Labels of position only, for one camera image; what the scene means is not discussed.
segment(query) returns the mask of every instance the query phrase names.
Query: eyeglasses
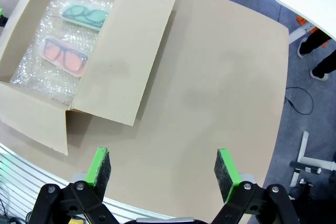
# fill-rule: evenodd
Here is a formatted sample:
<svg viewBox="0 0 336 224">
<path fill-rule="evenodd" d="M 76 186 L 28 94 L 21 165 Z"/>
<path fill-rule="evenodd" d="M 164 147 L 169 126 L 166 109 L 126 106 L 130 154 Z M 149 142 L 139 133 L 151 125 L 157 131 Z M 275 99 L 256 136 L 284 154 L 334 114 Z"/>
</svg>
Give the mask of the eyeglasses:
<svg viewBox="0 0 336 224">
<path fill-rule="evenodd" d="M 83 5 L 71 5 L 61 16 L 73 23 L 80 23 L 90 28 L 101 28 L 108 13 L 101 9 L 89 9 Z"/>
<path fill-rule="evenodd" d="M 58 39 L 45 38 L 43 58 L 57 67 L 67 71 L 73 76 L 80 77 L 88 57 L 70 47 Z"/>
</svg>

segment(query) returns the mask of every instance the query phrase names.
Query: green eyeglasses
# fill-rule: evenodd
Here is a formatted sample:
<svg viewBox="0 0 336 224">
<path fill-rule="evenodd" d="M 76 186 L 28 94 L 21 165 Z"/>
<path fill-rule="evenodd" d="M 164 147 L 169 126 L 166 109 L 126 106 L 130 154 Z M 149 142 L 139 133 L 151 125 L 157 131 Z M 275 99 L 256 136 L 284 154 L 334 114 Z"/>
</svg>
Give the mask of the green eyeglasses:
<svg viewBox="0 0 336 224">
<path fill-rule="evenodd" d="M 104 10 L 78 4 L 70 4 L 61 12 L 63 19 L 95 30 L 100 30 L 107 15 Z"/>
</svg>

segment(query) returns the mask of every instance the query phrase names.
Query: orange object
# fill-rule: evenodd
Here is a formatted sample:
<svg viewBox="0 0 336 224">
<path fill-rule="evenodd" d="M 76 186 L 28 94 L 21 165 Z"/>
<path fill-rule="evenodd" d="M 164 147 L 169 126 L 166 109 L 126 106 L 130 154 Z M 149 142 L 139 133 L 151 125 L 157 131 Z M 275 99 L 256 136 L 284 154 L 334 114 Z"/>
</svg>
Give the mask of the orange object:
<svg viewBox="0 0 336 224">
<path fill-rule="evenodd" d="M 82 76 L 88 60 L 84 54 L 51 36 L 44 39 L 41 56 L 76 77 Z"/>
<path fill-rule="evenodd" d="M 300 24 L 300 26 L 303 26 L 304 23 L 307 22 L 307 20 L 305 20 L 304 18 L 300 17 L 299 15 L 296 15 L 296 20 L 298 21 L 298 23 Z M 310 33 L 312 34 L 313 32 L 315 32 L 318 28 L 315 27 L 313 29 L 310 30 Z M 323 43 L 322 44 L 322 47 L 325 48 L 327 44 L 326 43 Z"/>
</svg>

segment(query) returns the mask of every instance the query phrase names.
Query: bubble wrap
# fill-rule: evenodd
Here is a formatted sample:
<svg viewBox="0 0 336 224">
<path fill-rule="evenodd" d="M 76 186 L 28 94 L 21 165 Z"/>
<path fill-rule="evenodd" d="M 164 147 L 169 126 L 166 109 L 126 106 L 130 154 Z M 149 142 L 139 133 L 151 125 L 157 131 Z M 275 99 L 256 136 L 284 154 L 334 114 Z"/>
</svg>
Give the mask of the bubble wrap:
<svg viewBox="0 0 336 224">
<path fill-rule="evenodd" d="M 11 83 L 35 90 L 46 97 L 70 105 L 76 94 L 80 78 L 72 76 L 43 59 L 40 56 L 39 44 L 47 35 L 52 35 L 90 57 L 99 32 L 62 20 L 59 11 L 68 1 L 51 0 L 33 40 L 12 76 Z M 108 12 L 115 0 L 76 1 L 101 6 Z"/>
</svg>

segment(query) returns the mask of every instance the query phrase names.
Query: screw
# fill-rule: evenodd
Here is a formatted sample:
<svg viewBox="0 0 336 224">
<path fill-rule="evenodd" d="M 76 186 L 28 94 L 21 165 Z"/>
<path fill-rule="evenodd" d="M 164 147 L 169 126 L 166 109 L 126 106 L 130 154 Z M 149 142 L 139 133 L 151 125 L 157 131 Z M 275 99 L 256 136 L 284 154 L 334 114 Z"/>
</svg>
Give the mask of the screw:
<svg viewBox="0 0 336 224">
<path fill-rule="evenodd" d="M 304 185 L 304 184 L 306 184 L 306 181 L 304 180 L 304 178 L 300 179 L 299 184 L 300 184 L 300 185 Z"/>
<path fill-rule="evenodd" d="M 79 183 L 77 186 L 76 186 L 77 190 L 83 190 L 84 188 L 84 185 L 83 183 Z"/>
<path fill-rule="evenodd" d="M 246 184 L 244 185 L 244 188 L 245 188 L 246 190 L 250 190 L 250 189 L 252 188 L 252 186 L 251 186 L 250 184 L 246 183 Z"/>
<path fill-rule="evenodd" d="M 273 193 L 277 193 L 278 191 L 279 191 L 279 187 L 277 187 L 277 186 L 272 187 L 272 192 Z"/>
<path fill-rule="evenodd" d="M 55 187 L 54 186 L 50 186 L 48 188 L 48 193 L 52 194 L 55 191 Z"/>
</svg>

